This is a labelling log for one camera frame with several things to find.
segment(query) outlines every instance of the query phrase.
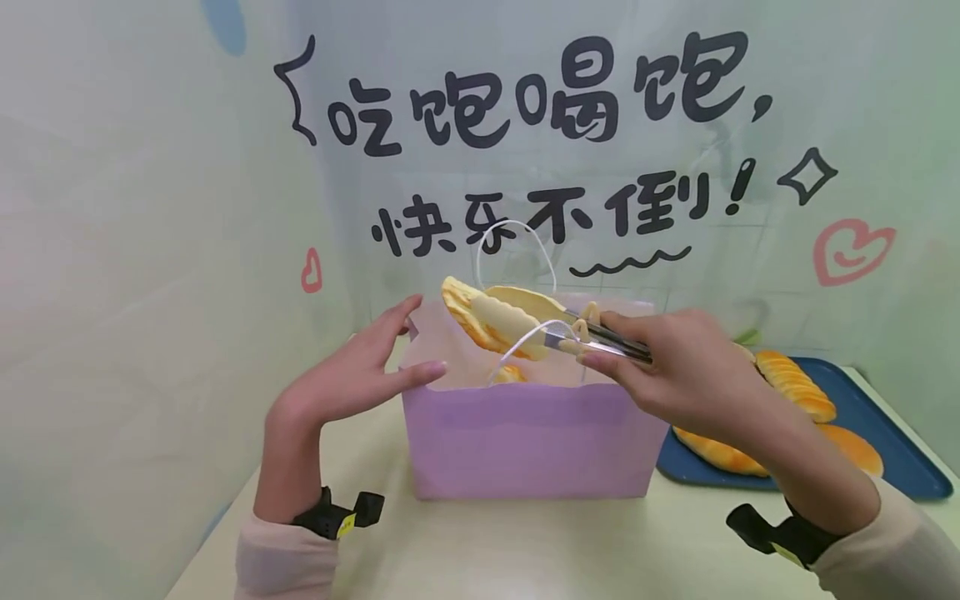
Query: hand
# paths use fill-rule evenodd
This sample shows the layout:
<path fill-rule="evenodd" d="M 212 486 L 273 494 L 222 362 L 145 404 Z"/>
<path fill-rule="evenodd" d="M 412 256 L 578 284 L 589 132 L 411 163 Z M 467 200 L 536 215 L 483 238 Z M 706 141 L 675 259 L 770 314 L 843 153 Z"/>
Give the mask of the hand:
<path fill-rule="evenodd" d="M 622 385 L 647 413 L 698 435 L 744 449 L 770 420 L 809 421 L 763 380 L 708 314 L 685 310 L 629 319 L 604 313 L 603 325 L 643 342 L 654 368 L 590 352 L 584 365 Z"/>
<path fill-rule="evenodd" d="M 421 363 L 385 373 L 396 337 L 407 332 L 407 318 L 423 298 L 411 296 L 380 315 L 322 363 L 301 375 L 280 401 L 293 402 L 297 419 L 309 425 L 346 419 L 369 411 L 397 394 L 426 385 L 446 373 L 441 362 Z"/>

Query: baked bun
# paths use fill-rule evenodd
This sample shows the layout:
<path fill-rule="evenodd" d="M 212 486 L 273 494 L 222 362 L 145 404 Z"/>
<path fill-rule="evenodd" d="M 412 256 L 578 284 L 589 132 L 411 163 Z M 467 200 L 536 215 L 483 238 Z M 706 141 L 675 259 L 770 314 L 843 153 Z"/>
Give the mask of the baked bun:
<path fill-rule="evenodd" d="M 519 308 L 491 298 L 455 277 L 444 279 L 440 288 L 440 296 L 444 300 L 447 312 L 473 340 L 473 343 L 484 350 L 497 354 L 506 354 L 519 338 L 512 338 L 509 334 L 497 331 L 496 328 L 481 318 L 473 309 L 475 300 L 480 300 L 478 303 L 483 304 L 485 313 L 491 313 L 499 317 L 500 322 L 511 324 L 517 331 L 522 329 L 523 333 L 526 333 L 540 324 L 539 321 Z M 517 348 L 513 356 L 528 360 L 541 360 L 547 356 L 548 352 L 549 350 L 544 346 L 527 343 Z"/>
<path fill-rule="evenodd" d="M 740 475 L 753 475 L 754 477 L 770 476 L 767 469 L 763 468 L 760 463 L 732 446 L 698 436 L 689 431 L 683 431 L 680 427 L 674 427 L 673 432 L 697 456 L 720 470 Z"/>
<path fill-rule="evenodd" d="M 883 476 L 883 459 L 869 442 L 850 429 L 836 425 L 817 425 L 817 427 L 855 465 L 876 477 Z"/>
<path fill-rule="evenodd" d="M 523 383 L 527 378 L 523 376 L 523 371 L 516 365 L 504 365 L 500 371 L 496 372 L 493 383 Z"/>
<path fill-rule="evenodd" d="M 785 354 L 762 350 L 756 354 L 756 367 L 778 392 L 804 409 L 814 422 L 837 418 L 837 407 L 817 384 Z"/>

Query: left hand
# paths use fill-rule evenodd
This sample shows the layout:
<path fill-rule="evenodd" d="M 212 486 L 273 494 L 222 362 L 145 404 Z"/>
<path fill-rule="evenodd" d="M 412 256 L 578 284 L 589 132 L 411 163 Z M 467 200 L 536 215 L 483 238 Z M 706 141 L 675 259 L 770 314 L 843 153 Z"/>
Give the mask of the left hand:
<path fill-rule="evenodd" d="M 420 363 L 384 372 L 396 337 L 407 332 L 407 318 L 423 301 L 417 294 L 387 309 L 322 363 L 301 375 L 281 398 L 294 402 L 298 419 L 312 426 L 369 411 L 406 390 L 446 374 L 446 363 Z"/>

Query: blue tray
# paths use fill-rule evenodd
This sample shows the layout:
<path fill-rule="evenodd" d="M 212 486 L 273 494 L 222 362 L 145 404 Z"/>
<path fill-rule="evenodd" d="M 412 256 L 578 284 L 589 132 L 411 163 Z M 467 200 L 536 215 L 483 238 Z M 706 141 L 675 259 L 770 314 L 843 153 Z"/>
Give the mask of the blue tray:
<path fill-rule="evenodd" d="M 832 424 L 846 427 L 873 445 L 883 459 L 883 479 L 914 500 L 939 500 L 953 484 L 839 367 L 818 358 L 794 358 L 837 407 Z M 770 478 L 727 473 L 683 445 L 671 429 L 657 469 L 680 483 L 720 488 L 775 490 Z"/>

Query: fingernail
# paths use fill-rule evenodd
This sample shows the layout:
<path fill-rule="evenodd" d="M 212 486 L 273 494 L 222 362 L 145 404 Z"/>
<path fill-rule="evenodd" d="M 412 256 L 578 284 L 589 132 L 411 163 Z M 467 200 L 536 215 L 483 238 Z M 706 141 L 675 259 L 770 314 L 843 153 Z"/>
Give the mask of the fingernail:
<path fill-rule="evenodd" d="M 427 365 L 426 372 L 431 377 L 443 377 L 446 375 L 446 362 L 436 362 Z"/>
<path fill-rule="evenodd" d="M 583 365 L 584 367 L 596 367 L 597 365 L 597 356 L 593 352 L 584 352 L 583 354 L 577 354 L 577 362 Z"/>

